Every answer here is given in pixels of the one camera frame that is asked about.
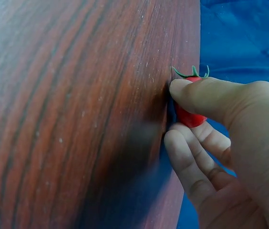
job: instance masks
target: blue background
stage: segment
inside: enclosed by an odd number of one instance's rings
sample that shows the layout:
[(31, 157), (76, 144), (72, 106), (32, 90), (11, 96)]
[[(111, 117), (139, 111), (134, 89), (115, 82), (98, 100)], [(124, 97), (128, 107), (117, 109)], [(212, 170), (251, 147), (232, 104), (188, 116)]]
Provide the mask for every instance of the blue background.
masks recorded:
[[(206, 65), (218, 79), (269, 81), (269, 0), (201, 0), (201, 73)], [(228, 135), (221, 125), (210, 123)], [(186, 196), (177, 228), (198, 228)]]

